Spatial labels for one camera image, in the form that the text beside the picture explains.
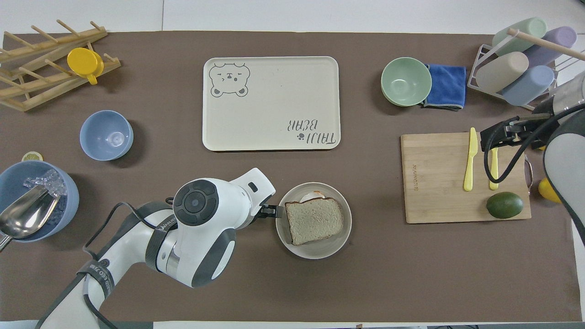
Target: cutting board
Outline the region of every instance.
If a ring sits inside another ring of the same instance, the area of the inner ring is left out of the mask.
[[[509,220],[531,217],[528,187],[524,174],[524,157],[516,163],[510,175],[497,190],[489,188],[483,167],[483,152],[479,146],[473,159],[473,189],[463,189],[467,166],[469,133],[425,133],[402,135],[402,176],[406,220],[410,224],[437,222],[472,222],[499,220],[487,209],[489,197],[499,192],[514,192],[524,202],[524,209]],[[498,168],[504,171],[519,148],[505,146],[498,150]]]

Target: metal scoop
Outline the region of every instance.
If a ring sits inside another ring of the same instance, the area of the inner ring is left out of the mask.
[[[49,219],[61,196],[49,194],[45,186],[35,186],[0,213],[0,252],[12,239],[25,239],[36,233]]]

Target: bear illustration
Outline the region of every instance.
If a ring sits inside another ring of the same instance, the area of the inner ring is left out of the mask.
[[[214,66],[209,70],[211,78],[211,94],[220,97],[223,94],[236,94],[244,97],[248,93],[246,83],[250,77],[250,69],[245,64],[235,63]]]

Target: green cup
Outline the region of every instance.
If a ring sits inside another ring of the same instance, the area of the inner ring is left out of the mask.
[[[431,92],[431,73],[419,60],[399,57],[382,71],[381,85],[382,93],[392,104],[417,105]]]
[[[540,17],[533,17],[512,24],[507,28],[499,31],[494,35],[494,38],[491,41],[491,45],[495,47],[497,44],[502,42],[508,36],[508,29],[510,28],[519,30],[537,38],[542,38],[546,34],[546,22]],[[505,46],[498,49],[496,55],[503,56],[512,52],[523,52],[533,45],[534,44],[530,41],[514,38],[510,40],[510,42],[508,42]]]

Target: lemon slice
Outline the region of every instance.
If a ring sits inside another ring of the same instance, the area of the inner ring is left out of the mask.
[[[22,157],[21,161],[38,160],[43,161],[43,156],[39,152],[30,151]]]

